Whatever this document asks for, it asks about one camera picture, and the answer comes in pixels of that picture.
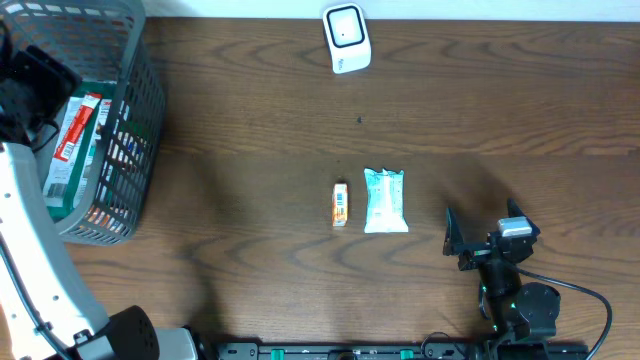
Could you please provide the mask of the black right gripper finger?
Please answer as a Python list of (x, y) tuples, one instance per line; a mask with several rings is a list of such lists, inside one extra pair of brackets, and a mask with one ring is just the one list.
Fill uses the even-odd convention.
[(507, 199), (507, 213), (509, 218), (524, 218), (531, 227), (533, 235), (541, 233), (539, 227), (521, 210), (513, 198)]
[(459, 255), (464, 251), (465, 243), (456, 216), (451, 208), (446, 210), (446, 223), (443, 254), (445, 256)]

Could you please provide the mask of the mint green wipes packet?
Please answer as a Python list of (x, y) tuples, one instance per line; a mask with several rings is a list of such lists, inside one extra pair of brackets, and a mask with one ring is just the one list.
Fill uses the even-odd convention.
[(368, 200), (364, 232), (408, 233), (404, 217), (404, 171), (364, 169)]

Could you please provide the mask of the orange tissue pack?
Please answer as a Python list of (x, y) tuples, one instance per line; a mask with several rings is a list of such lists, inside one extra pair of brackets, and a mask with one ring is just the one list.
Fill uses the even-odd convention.
[(337, 183), (332, 193), (332, 225), (344, 227), (348, 221), (348, 185)]

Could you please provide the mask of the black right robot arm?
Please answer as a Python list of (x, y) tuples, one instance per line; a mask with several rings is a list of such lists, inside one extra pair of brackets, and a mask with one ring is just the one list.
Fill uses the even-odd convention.
[(548, 359), (547, 339), (556, 335), (560, 294), (553, 287), (521, 281), (517, 265), (533, 254), (540, 229), (512, 199), (508, 216), (482, 242), (468, 242), (454, 211), (446, 210), (445, 256), (461, 271), (480, 275), (479, 307), (494, 334), (467, 348), (468, 359)]

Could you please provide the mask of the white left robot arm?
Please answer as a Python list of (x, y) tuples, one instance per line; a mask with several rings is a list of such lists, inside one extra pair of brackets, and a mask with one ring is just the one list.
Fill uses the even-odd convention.
[[(89, 184), (105, 181), (101, 203), (122, 236), (149, 187), (157, 135), (134, 118), (162, 118), (165, 99), (147, 67), (145, 49), (127, 47), (109, 120), (102, 132)], [(187, 328), (157, 329), (132, 306), (113, 316), (77, 272), (39, 185), (34, 149), (11, 108), (1, 112), (1, 305), (17, 359), (198, 359), (200, 345)]]

